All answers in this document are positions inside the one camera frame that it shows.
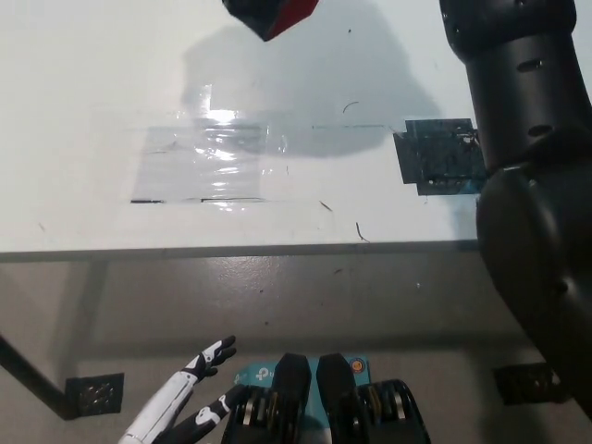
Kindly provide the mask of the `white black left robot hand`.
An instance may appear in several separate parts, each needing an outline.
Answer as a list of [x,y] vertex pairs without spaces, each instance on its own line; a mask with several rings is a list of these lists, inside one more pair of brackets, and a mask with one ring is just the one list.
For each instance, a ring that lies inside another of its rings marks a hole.
[[236,353],[236,338],[229,336],[199,352],[174,373],[148,400],[119,439],[121,443],[196,443],[214,430],[244,401],[247,388],[237,384],[213,402],[176,424],[195,387],[214,376],[218,367]]

